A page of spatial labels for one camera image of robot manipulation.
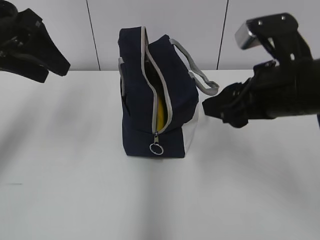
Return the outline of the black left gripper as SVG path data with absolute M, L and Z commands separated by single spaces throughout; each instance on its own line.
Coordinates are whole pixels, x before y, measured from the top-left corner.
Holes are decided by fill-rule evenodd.
M 29 41 L 32 55 L 15 52 Z M 63 77 L 70 67 L 39 15 L 30 8 L 18 11 L 11 2 L 0 2 L 1 71 L 44 83 L 49 71 Z

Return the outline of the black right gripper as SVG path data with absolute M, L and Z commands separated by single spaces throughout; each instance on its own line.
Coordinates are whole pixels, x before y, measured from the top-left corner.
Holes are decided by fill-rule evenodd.
M 249 119 L 320 114 L 320 61 L 299 33 L 297 20 L 283 12 L 246 20 L 272 60 L 254 66 L 247 83 L 233 83 L 202 102 L 204 114 L 234 128 Z

